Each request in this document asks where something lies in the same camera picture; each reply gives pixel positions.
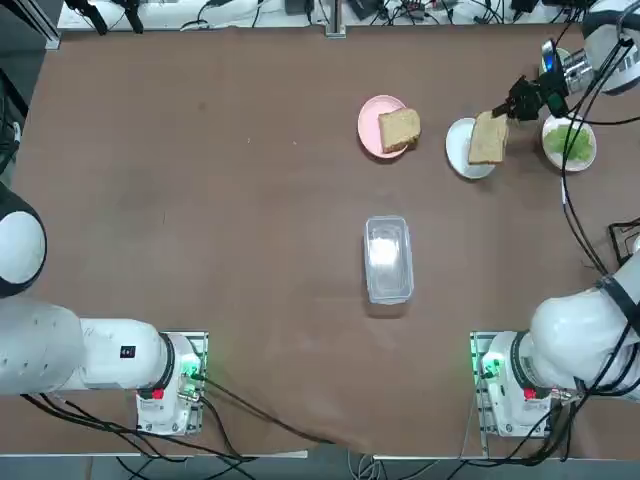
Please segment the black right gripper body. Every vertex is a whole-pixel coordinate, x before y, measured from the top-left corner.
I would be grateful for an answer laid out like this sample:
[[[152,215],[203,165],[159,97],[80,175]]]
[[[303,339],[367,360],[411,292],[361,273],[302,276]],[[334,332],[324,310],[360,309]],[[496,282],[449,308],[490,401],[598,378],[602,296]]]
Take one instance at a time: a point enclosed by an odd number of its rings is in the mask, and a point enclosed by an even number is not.
[[[569,90],[562,73],[543,73],[537,79],[541,102],[546,105],[550,113],[556,118],[563,118],[569,114],[566,98]]]

